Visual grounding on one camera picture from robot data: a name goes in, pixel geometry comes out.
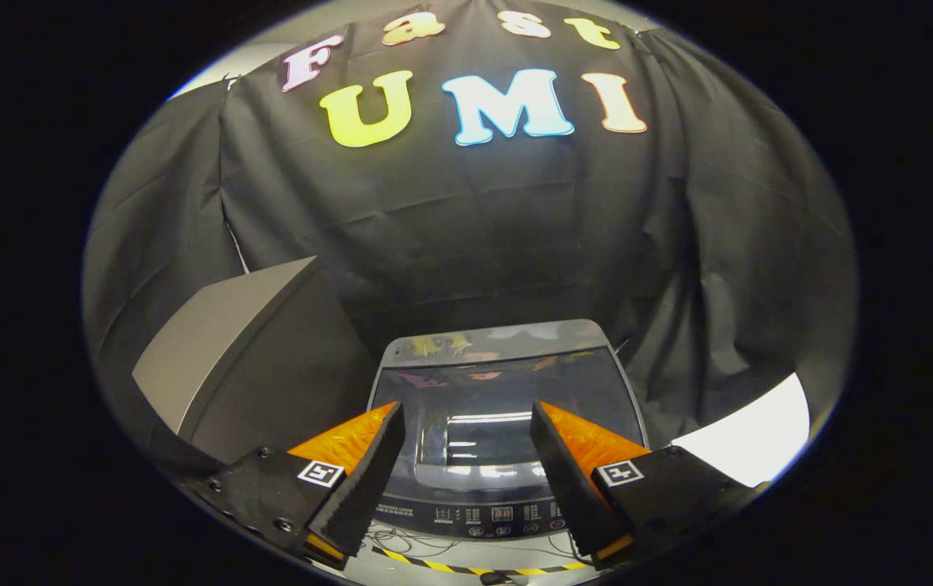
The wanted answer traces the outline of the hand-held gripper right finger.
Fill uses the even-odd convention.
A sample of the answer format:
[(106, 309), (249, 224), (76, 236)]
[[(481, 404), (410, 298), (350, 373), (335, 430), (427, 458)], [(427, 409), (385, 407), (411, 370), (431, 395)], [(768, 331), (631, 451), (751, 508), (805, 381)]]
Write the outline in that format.
[(760, 495), (690, 450), (644, 448), (544, 401), (529, 434), (576, 549), (594, 564), (664, 555)]

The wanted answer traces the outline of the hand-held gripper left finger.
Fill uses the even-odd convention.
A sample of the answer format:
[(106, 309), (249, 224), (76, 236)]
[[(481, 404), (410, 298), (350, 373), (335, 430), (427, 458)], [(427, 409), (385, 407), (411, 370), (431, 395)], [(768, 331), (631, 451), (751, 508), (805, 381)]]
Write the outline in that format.
[(370, 409), (280, 450), (251, 449), (190, 490), (210, 512), (300, 560), (346, 564), (357, 556), (405, 442), (399, 401)]

